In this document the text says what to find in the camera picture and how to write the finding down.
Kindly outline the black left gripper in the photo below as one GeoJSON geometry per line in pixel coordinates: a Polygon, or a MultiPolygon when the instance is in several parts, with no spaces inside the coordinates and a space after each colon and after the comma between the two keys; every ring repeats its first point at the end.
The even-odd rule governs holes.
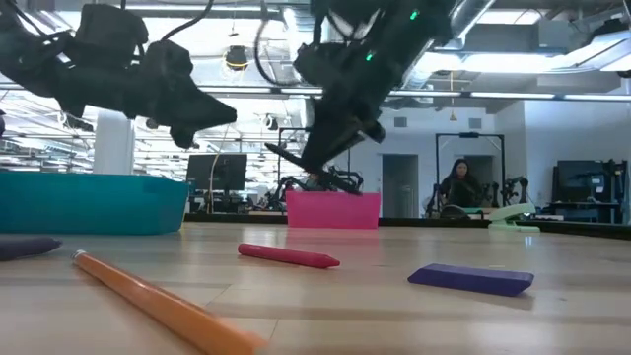
{"type": "Polygon", "coordinates": [[[128,119],[144,116],[168,126],[180,148],[193,145],[194,129],[236,121],[231,106],[193,89],[191,70],[169,69],[159,74],[138,68],[122,71],[70,68],[58,73],[58,102],[62,110],[81,117],[85,107],[118,111],[128,119]],[[185,97],[183,119],[175,114],[177,99],[185,97]]]}

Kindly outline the red crayon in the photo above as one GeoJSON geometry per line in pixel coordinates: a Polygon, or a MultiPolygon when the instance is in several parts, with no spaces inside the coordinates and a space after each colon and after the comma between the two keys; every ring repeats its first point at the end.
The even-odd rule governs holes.
{"type": "Polygon", "coordinates": [[[288,248],[266,247],[252,244],[240,244],[238,246],[238,253],[245,256],[297,264],[319,269],[337,267],[341,264],[338,259],[328,254],[288,248]]]}

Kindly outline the teal plastic bin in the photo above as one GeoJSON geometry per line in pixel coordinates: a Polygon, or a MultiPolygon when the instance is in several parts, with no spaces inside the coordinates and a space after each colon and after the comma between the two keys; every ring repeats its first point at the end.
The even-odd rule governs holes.
{"type": "Polygon", "coordinates": [[[0,172],[0,233],[168,234],[187,197],[186,183],[165,177],[0,172]]]}

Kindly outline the blue eraser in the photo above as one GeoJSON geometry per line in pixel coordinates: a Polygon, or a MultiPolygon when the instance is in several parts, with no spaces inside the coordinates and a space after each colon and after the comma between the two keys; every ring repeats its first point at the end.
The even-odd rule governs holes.
{"type": "Polygon", "coordinates": [[[432,263],[413,272],[407,281],[412,284],[475,292],[496,296],[517,297],[529,288],[534,275],[529,272],[495,270],[432,263]]]}

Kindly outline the orange pencil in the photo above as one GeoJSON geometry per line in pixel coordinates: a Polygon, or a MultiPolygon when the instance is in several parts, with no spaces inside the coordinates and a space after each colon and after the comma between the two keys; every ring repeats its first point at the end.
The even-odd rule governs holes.
{"type": "Polygon", "coordinates": [[[267,341],[213,316],[201,307],[139,276],[79,249],[75,266],[144,314],[201,351],[204,355],[266,355],[267,341]]]}

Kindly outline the purple pen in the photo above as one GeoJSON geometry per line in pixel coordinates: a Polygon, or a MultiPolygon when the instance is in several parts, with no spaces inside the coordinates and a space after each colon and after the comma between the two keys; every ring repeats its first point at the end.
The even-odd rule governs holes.
{"type": "Polygon", "coordinates": [[[62,242],[53,238],[0,241],[0,261],[37,256],[59,249],[62,242]]]}

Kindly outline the black computer monitor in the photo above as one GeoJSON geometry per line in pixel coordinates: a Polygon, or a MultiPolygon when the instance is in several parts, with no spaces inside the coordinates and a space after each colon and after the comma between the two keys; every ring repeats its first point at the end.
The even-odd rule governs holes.
{"type": "Polygon", "coordinates": [[[199,190],[245,189],[246,154],[191,155],[186,181],[199,190]]]}

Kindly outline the black ceiling dome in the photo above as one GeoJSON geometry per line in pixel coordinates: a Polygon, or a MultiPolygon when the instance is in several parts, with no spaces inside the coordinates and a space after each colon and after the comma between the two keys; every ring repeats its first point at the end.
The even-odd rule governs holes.
{"type": "Polygon", "coordinates": [[[232,45],[225,54],[225,64],[233,71],[245,71],[249,65],[245,47],[232,45]]]}

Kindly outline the red plastic bin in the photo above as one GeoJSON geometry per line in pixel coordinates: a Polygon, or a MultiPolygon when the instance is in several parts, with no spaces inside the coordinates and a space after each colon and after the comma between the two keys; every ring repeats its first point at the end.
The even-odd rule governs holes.
{"type": "Polygon", "coordinates": [[[379,225],[381,195],[376,192],[290,191],[286,202],[292,228],[374,230],[379,225]]]}

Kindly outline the white square column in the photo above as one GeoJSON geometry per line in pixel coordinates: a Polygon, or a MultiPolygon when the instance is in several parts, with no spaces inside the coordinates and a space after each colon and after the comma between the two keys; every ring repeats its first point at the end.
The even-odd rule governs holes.
{"type": "Polygon", "coordinates": [[[123,113],[100,109],[95,131],[93,173],[132,175],[135,125],[123,113]]]}

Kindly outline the long light strip bar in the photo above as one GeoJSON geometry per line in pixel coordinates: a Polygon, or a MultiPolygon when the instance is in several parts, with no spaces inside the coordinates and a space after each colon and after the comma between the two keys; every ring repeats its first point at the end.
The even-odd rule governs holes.
{"type": "MultiPolygon", "coordinates": [[[[199,86],[198,90],[216,98],[280,99],[319,98],[322,88],[316,87],[262,87],[262,86],[199,86]]],[[[588,103],[631,103],[631,94],[552,94],[440,90],[394,90],[387,99],[449,99],[449,100],[513,100],[588,103]]]]}

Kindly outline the mint green stapler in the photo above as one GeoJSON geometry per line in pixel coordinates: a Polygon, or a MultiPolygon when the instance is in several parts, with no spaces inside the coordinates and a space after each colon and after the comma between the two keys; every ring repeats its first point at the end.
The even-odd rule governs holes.
{"type": "Polygon", "coordinates": [[[521,226],[516,223],[518,217],[524,217],[524,215],[534,214],[535,212],[535,206],[531,203],[514,204],[496,209],[488,215],[488,229],[521,233],[539,233],[540,229],[536,226],[521,226]]]}

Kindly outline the black equipment rack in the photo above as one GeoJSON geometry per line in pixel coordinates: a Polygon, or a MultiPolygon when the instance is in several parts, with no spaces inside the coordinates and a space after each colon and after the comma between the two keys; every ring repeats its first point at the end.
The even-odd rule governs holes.
{"type": "Polygon", "coordinates": [[[565,221],[621,224],[627,197],[627,167],[627,161],[558,161],[553,169],[548,208],[565,221]]]}

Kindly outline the black rig frame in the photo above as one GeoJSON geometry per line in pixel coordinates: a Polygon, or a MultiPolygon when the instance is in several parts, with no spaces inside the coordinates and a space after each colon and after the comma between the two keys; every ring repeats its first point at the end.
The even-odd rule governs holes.
{"type": "Polygon", "coordinates": [[[469,132],[460,132],[460,133],[436,133],[435,134],[435,161],[436,161],[436,172],[435,184],[440,184],[441,180],[441,172],[440,172],[440,153],[443,149],[440,143],[440,140],[443,136],[447,137],[456,137],[458,139],[478,139],[484,137],[492,143],[499,151],[500,151],[500,162],[501,162],[501,183],[500,187],[503,187],[506,182],[506,153],[505,153],[505,135],[504,134],[496,134],[496,133],[479,133],[474,131],[469,132]],[[497,138],[499,140],[499,144],[497,145],[491,138],[497,138]]]}
{"type": "MultiPolygon", "coordinates": [[[[281,148],[283,148],[283,147],[282,147],[282,145],[283,145],[282,135],[283,135],[283,133],[284,133],[285,131],[291,131],[292,133],[294,133],[294,132],[304,132],[304,133],[307,133],[307,134],[308,134],[308,136],[311,136],[311,129],[310,129],[310,128],[300,128],[300,127],[281,127],[281,128],[279,129],[279,131],[278,131],[278,139],[277,139],[277,143],[275,144],[275,145],[280,146],[281,148]]],[[[283,158],[279,156],[279,158],[278,158],[278,165],[281,165],[281,160],[282,160],[282,159],[283,159],[283,158]]],[[[327,187],[327,186],[325,186],[323,183],[321,183],[321,182],[319,181],[319,178],[318,178],[318,182],[319,182],[319,184],[320,184],[323,188],[326,188],[326,189],[328,189],[328,190],[339,190],[339,189],[336,189],[335,187],[327,187]]]]}

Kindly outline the black aluminium table frame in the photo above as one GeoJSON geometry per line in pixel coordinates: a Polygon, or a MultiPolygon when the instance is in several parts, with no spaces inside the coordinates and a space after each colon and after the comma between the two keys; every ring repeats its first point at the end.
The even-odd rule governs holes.
{"type": "MultiPolygon", "coordinates": [[[[191,214],[186,213],[184,222],[196,223],[241,223],[287,225],[288,219],[282,215],[249,215],[249,214],[191,214]]],[[[576,235],[582,237],[601,238],[631,242],[631,225],[565,222],[557,220],[522,220],[520,226],[538,227],[541,232],[576,235]]],[[[485,220],[447,220],[447,219],[409,219],[380,218],[380,227],[415,227],[415,228],[477,228],[486,229],[485,220]]]]}

